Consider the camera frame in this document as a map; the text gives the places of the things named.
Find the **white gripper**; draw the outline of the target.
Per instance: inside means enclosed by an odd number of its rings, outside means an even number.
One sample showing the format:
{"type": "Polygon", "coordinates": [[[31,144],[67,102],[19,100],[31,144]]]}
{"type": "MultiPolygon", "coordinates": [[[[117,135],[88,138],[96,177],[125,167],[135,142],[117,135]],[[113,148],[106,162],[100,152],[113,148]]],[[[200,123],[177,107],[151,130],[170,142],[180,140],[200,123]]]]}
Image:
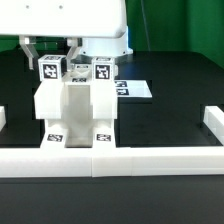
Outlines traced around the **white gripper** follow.
{"type": "Polygon", "coordinates": [[[119,38],[126,25],[125,0],[0,0],[0,34],[20,35],[30,70],[37,57],[33,36],[70,37],[66,62],[71,71],[82,48],[76,37],[119,38]]]}

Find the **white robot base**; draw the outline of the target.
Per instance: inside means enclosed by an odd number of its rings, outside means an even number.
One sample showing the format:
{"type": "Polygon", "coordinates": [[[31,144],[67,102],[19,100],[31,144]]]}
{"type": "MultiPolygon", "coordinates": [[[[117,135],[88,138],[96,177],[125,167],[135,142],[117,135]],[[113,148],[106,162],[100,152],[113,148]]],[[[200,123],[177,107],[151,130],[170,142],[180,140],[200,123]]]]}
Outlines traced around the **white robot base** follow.
{"type": "Polygon", "coordinates": [[[84,26],[81,33],[67,41],[67,45],[78,47],[79,54],[89,57],[120,57],[133,53],[128,46],[128,26],[126,24],[84,26]]]}

